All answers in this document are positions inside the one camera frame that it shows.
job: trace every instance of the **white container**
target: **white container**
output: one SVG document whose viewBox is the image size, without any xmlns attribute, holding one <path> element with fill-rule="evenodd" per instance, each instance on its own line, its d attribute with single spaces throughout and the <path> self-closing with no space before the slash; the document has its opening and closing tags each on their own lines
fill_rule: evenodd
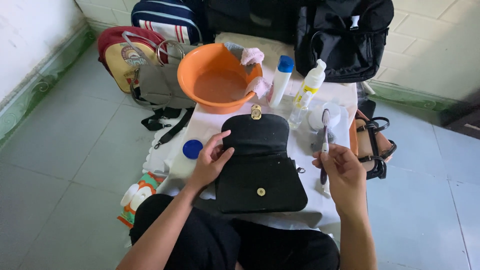
<svg viewBox="0 0 480 270">
<path fill-rule="evenodd" d="M 322 115 L 325 109 L 328 109 L 328 112 L 330 113 L 330 128 L 333 128 L 340 122 L 340 106 L 333 102 L 318 105 L 312 110 L 312 113 L 308 117 L 308 124 L 310 124 L 310 127 L 315 131 L 319 131 L 324 127 L 324 124 L 322 123 Z"/>
<path fill-rule="evenodd" d="M 293 71 L 293 59 L 290 56 L 282 55 L 278 60 L 275 73 L 273 75 L 273 85 L 267 94 L 268 105 L 275 108 L 280 104 L 285 88 Z"/>
<path fill-rule="evenodd" d="M 288 118 L 288 125 L 291 129 L 296 129 L 300 126 L 303 118 L 307 115 L 308 112 L 308 100 L 311 93 L 306 93 L 305 98 L 300 100 L 300 102 L 295 103 L 292 109 L 292 113 Z"/>
<path fill-rule="evenodd" d="M 322 85 L 322 83 L 325 80 L 325 68 L 327 67 L 327 64 L 325 64 L 322 59 L 317 60 L 317 67 L 310 70 L 301 83 L 300 89 L 298 93 L 296 94 L 295 98 L 293 99 L 293 104 L 300 102 L 302 97 L 305 95 L 307 92 L 311 92 L 310 100 L 312 100 L 313 96 L 315 93 L 317 93 L 318 89 Z"/>
</svg>

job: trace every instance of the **gray tiled floor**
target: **gray tiled floor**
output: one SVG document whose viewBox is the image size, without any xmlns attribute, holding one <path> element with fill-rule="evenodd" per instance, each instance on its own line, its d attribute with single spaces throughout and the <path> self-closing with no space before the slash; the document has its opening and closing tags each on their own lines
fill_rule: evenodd
<svg viewBox="0 0 480 270">
<path fill-rule="evenodd" d="M 113 269 L 127 251 L 119 202 L 154 134 L 96 58 L 92 47 L 0 150 L 0 269 Z M 377 106 L 398 144 L 387 179 L 367 186 L 379 269 L 480 270 L 480 140 L 419 113 Z"/>
</svg>

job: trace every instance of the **white bottle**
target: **white bottle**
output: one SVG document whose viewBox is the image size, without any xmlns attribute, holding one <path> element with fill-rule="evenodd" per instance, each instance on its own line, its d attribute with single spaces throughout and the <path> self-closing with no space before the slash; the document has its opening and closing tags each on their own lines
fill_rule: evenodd
<svg viewBox="0 0 480 270">
<path fill-rule="evenodd" d="M 310 95 L 310 100 L 312 100 L 313 96 L 315 93 L 317 93 L 318 89 L 322 85 L 322 83 L 325 80 L 325 68 L 327 67 L 327 64 L 325 64 L 322 59 L 317 60 L 317 67 L 313 68 L 310 70 L 301 83 L 300 89 L 298 93 L 296 94 L 295 98 L 293 99 L 293 104 L 296 102 L 300 102 L 302 97 L 305 95 L 307 92 L 311 92 L 312 94 Z"/>
<path fill-rule="evenodd" d="M 288 124 L 291 129 L 298 128 L 303 121 L 303 118 L 305 118 L 305 115 L 307 115 L 308 103 L 311 95 L 311 92 L 305 93 L 304 98 L 302 98 L 300 102 L 297 102 L 295 105 L 293 105 L 292 113 L 288 118 Z"/>
<path fill-rule="evenodd" d="M 275 108 L 279 105 L 280 100 L 282 100 L 283 93 L 290 80 L 290 75 L 292 75 L 292 70 L 293 59 L 287 55 L 280 56 L 275 74 L 273 75 L 272 88 L 267 94 L 267 102 L 270 107 Z"/>
</svg>

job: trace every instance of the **white cup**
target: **white cup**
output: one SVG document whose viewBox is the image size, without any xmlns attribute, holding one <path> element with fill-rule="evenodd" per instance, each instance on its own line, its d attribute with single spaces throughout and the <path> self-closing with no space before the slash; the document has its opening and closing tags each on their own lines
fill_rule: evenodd
<svg viewBox="0 0 480 270">
<path fill-rule="evenodd" d="M 333 128 L 340 122 L 340 106 L 333 102 L 317 105 L 308 117 L 308 123 L 315 131 L 319 131 L 324 127 L 322 115 L 325 109 L 328 109 L 328 112 L 330 113 L 329 128 Z"/>
</svg>

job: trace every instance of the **toothbrush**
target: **toothbrush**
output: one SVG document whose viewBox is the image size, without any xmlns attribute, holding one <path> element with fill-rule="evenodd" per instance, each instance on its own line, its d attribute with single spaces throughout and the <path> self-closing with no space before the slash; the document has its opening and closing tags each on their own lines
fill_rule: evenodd
<svg viewBox="0 0 480 270">
<path fill-rule="evenodd" d="M 322 123 L 324 124 L 324 144 L 322 145 L 322 153 L 328 154 L 328 126 L 330 125 L 330 112 L 325 109 L 322 114 Z M 327 183 L 327 172 L 324 168 L 320 170 L 320 183 Z"/>
</svg>

